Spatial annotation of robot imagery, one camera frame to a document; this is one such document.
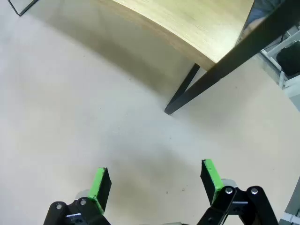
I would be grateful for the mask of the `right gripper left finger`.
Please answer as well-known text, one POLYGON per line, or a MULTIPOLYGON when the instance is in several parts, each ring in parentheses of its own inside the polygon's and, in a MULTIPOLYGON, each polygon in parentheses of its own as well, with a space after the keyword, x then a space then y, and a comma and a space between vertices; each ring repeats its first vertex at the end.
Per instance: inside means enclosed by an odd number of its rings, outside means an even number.
POLYGON ((108 225, 104 216, 111 189, 108 169, 97 169, 87 197, 75 199, 71 204, 53 202, 45 217, 45 225, 108 225))

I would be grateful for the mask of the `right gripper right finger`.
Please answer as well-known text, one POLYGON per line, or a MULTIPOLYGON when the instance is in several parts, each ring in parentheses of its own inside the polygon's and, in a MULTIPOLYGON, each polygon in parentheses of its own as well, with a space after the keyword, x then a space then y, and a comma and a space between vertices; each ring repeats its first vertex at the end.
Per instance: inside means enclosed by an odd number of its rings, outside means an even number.
POLYGON ((277 225, 278 221, 265 191, 260 186, 240 190, 221 179, 211 159, 202 160, 200 175, 210 207, 199 225, 222 225, 229 215, 238 216, 244 225, 277 225))

